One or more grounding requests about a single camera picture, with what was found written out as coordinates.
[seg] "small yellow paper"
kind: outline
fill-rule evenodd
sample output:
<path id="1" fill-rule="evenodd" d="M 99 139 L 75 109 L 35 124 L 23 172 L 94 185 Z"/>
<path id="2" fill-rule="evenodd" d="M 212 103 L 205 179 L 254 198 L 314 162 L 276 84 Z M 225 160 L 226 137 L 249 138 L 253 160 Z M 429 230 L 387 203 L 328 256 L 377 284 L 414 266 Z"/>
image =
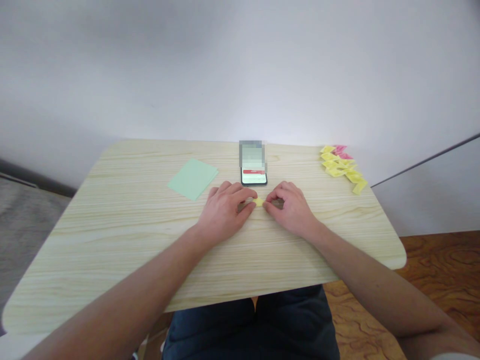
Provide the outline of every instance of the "small yellow paper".
<path id="1" fill-rule="evenodd" d="M 322 150 L 320 150 L 321 153 L 331 153 L 333 150 L 335 150 L 335 146 L 330 146 L 330 145 L 325 145 Z"/>
<path id="2" fill-rule="evenodd" d="M 361 182 L 365 181 L 362 175 L 360 175 L 358 172 L 357 173 L 347 172 L 345 176 L 348 178 L 348 180 L 350 180 L 351 183 L 354 183 L 354 184 L 360 184 Z"/>
<path id="3" fill-rule="evenodd" d="M 256 199 L 253 199 L 252 202 L 255 203 L 257 206 L 262 206 L 264 203 L 264 201 L 259 197 L 257 197 Z"/>
<path id="4" fill-rule="evenodd" d="M 338 168 L 339 169 L 348 169 L 349 166 L 348 165 L 345 165 L 344 163 L 341 163 L 340 161 L 335 161 L 337 164 L 338 164 Z"/>
<path id="5" fill-rule="evenodd" d="M 328 168 L 328 169 L 325 170 L 325 172 L 328 175 L 333 176 L 334 178 L 338 178 L 339 176 L 342 176 L 342 175 L 346 174 L 345 171 L 339 170 L 337 168 Z"/>
<path id="6" fill-rule="evenodd" d="M 362 182 L 359 182 L 357 185 L 352 190 L 352 193 L 360 195 L 362 190 L 364 189 L 365 186 L 367 186 L 368 182 L 366 180 L 363 180 Z"/>
<path id="7" fill-rule="evenodd" d="M 339 163 L 336 161 L 325 161 L 321 163 L 327 169 L 337 169 L 339 167 Z"/>
<path id="8" fill-rule="evenodd" d="M 336 161 L 340 159 L 337 155 L 333 155 L 330 152 L 325 152 L 322 155 L 320 155 L 320 157 L 325 161 Z"/>
<path id="9" fill-rule="evenodd" d="M 346 168 L 346 169 L 345 169 L 346 173 L 347 173 L 347 174 L 360 174 L 360 175 L 362 175 L 361 172 L 356 171 L 356 170 L 354 169 L 356 166 L 357 166 L 357 165 L 355 164 L 355 165 L 353 165 L 353 166 L 349 166 L 348 168 Z"/>
<path id="10" fill-rule="evenodd" d="M 343 165 L 350 165 L 351 163 L 353 163 L 355 160 L 350 160 L 350 159 L 340 159 L 338 160 L 338 163 L 339 164 L 343 164 Z"/>

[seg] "pixelated blur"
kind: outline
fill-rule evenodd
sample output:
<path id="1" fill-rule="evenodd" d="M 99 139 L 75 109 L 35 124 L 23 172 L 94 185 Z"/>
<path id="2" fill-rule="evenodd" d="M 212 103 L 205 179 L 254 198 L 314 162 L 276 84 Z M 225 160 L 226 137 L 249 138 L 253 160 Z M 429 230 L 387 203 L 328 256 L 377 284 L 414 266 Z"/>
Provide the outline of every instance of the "pixelated blur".
<path id="1" fill-rule="evenodd" d="M 264 141 L 241 140 L 239 145 L 240 167 L 242 169 L 267 171 Z"/>

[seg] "light wood grain tabletop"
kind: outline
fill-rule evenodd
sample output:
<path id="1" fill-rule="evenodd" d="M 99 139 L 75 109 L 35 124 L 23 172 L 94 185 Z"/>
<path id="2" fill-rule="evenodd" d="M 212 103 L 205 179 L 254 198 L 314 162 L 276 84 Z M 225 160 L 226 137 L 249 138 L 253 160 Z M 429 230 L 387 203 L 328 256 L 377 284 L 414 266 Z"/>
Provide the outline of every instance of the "light wood grain tabletop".
<path id="1" fill-rule="evenodd" d="M 283 180 L 294 182 L 320 221 L 387 267 L 401 268 L 404 247 L 372 190 L 358 196 L 344 176 L 327 175 L 320 149 L 268 144 L 268 185 L 254 188 L 258 196 L 265 199 Z M 209 188 L 240 181 L 238 143 L 124 140 L 107 149 L 8 301 L 6 330 L 53 331 L 195 224 L 208 189 L 191 201 L 167 187 L 191 158 L 218 168 Z M 167 311 L 336 279 L 311 245 L 257 207 L 198 264 Z"/>

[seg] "wooden floor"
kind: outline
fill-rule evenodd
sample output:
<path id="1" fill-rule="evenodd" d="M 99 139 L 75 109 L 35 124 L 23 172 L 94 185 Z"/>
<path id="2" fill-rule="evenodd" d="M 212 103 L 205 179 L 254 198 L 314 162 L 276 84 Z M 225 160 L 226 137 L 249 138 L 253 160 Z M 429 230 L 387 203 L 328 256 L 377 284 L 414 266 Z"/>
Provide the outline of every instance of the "wooden floor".
<path id="1" fill-rule="evenodd" d="M 480 341 L 480 231 L 401 238 L 407 265 L 397 272 Z M 342 281 L 324 286 L 342 359 L 405 359 L 395 338 Z"/>

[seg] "pink folded paper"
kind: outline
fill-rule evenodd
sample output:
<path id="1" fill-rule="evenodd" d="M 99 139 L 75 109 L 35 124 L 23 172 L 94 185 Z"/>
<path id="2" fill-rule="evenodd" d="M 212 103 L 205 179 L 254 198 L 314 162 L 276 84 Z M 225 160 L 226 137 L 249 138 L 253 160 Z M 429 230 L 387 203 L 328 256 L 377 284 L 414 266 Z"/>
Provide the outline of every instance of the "pink folded paper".
<path id="1" fill-rule="evenodd" d="M 338 155 L 344 152 L 344 150 L 347 148 L 347 145 L 333 145 L 335 149 L 332 151 L 332 154 Z"/>
<path id="2" fill-rule="evenodd" d="M 342 152 L 340 154 L 337 154 L 337 156 L 340 158 L 340 159 L 345 159 L 345 160 L 353 160 L 354 158 L 351 157 L 350 155 L 348 155 L 346 152 Z"/>
<path id="3" fill-rule="evenodd" d="M 340 159 L 345 159 L 345 160 L 352 160 L 353 157 L 348 155 L 344 150 L 347 148 L 347 145 L 333 145 L 335 147 L 335 150 L 333 150 L 331 153 L 334 155 L 337 155 Z"/>

